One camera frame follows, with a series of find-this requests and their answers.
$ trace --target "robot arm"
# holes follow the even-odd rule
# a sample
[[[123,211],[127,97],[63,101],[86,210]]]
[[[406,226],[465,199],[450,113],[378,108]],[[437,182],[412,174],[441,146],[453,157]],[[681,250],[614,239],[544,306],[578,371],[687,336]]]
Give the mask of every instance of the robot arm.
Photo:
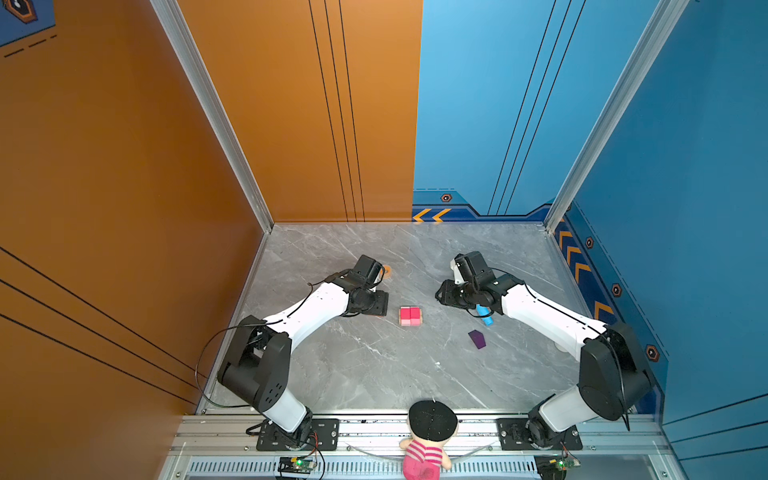
[[[537,446],[557,445],[562,432],[597,416],[617,420],[653,388],[653,374],[629,325],[608,326],[580,315],[509,273],[497,278],[479,252],[458,255],[451,269],[454,280],[443,282],[435,294],[440,303],[464,310],[482,305],[517,319],[581,364],[576,386],[528,413],[528,430]]]
[[[337,316],[386,315],[389,294],[376,291],[383,274],[381,263],[363,255],[352,269],[329,275],[301,302],[265,319],[244,318],[219,368],[219,383],[280,427],[294,446],[303,445],[312,412],[287,388],[290,354]]]

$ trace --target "purple block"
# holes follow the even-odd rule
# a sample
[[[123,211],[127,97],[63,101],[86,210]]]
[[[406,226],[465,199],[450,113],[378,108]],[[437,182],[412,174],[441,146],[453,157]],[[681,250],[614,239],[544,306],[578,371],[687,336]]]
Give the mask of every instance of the purple block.
[[[485,346],[485,337],[477,330],[472,330],[469,333],[469,338],[472,339],[472,342],[475,343],[475,346],[478,347],[478,350]]]

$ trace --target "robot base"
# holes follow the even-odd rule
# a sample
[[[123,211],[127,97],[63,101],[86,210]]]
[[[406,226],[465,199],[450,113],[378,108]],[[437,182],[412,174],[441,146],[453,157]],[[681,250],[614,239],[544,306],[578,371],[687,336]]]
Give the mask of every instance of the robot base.
[[[502,450],[560,450],[560,442],[563,442],[568,450],[582,450],[581,437],[578,434],[576,425],[568,430],[559,433],[553,440],[552,445],[543,449],[533,443],[531,433],[528,431],[528,419],[497,419],[496,428],[498,429],[498,440],[502,443]]]
[[[324,452],[336,450],[337,439],[339,438],[339,420],[338,419],[312,419],[312,429],[310,437],[305,445],[296,447],[296,441],[274,423],[265,423],[259,431],[259,442],[256,444],[256,450],[260,452],[289,452],[296,450],[311,451],[314,445],[314,433],[317,433],[318,448]]]

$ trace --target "black hat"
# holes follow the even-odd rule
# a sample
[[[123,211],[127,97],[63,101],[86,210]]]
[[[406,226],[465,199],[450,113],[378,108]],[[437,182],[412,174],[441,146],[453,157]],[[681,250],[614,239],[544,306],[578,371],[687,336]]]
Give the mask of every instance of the black hat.
[[[430,442],[442,442],[456,431],[458,419],[445,403],[421,400],[408,411],[408,421],[413,435]]]

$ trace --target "orange wall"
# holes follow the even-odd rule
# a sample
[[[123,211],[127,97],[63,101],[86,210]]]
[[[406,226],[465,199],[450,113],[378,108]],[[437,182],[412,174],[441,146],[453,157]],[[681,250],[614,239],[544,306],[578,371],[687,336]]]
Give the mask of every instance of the orange wall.
[[[0,476],[153,478],[262,233],[150,3],[55,13],[0,48]]]
[[[179,3],[275,221],[410,219],[420,1]]]

